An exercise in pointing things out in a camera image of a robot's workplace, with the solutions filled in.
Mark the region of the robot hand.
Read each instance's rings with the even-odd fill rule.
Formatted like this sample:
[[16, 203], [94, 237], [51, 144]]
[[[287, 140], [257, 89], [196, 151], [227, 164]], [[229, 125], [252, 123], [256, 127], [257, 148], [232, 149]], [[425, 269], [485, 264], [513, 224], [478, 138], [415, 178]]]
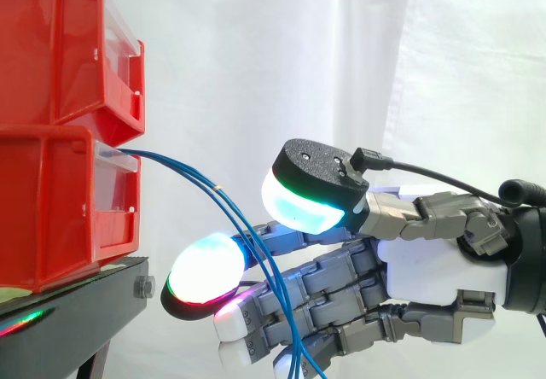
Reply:
[[272, 220], [251, 226], [218, 184], [173, 159], [225, 213], [175, 260], [160, 300], [182, 320], [212, 317], [222, 363], [254, 364], [279, 348], [278, 378], [325, 377], [331, 360], [405, 336], [462, 344], [505, 303], [508, 230], [474, 188], [410, 199], [364, 174], [401, 163], [305, 139], [284, 143], [261, 194]]

